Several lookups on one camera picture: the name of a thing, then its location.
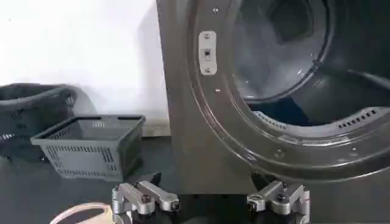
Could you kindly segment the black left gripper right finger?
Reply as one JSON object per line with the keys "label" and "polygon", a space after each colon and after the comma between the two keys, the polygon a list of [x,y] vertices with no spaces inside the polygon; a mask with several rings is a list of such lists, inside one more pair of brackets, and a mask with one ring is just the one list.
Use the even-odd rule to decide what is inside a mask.
{"label": "black left gripper right finger", "polygon": [[251,223],[311,223],[310,190],[269,175],[252,175],[256,191],[246,196]]}

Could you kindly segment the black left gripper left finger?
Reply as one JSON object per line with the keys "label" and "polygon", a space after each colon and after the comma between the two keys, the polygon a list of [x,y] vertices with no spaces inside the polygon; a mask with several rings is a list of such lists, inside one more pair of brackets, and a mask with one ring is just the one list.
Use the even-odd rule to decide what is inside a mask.
{"label": "black left gripper left finger", "polygon": [[169,215],[180,211],[180,197],[161,186],[162,173],[140,177],[138,181],[120,183],[112,189],[111,209],[114,224],[135,223],[158,211]]}

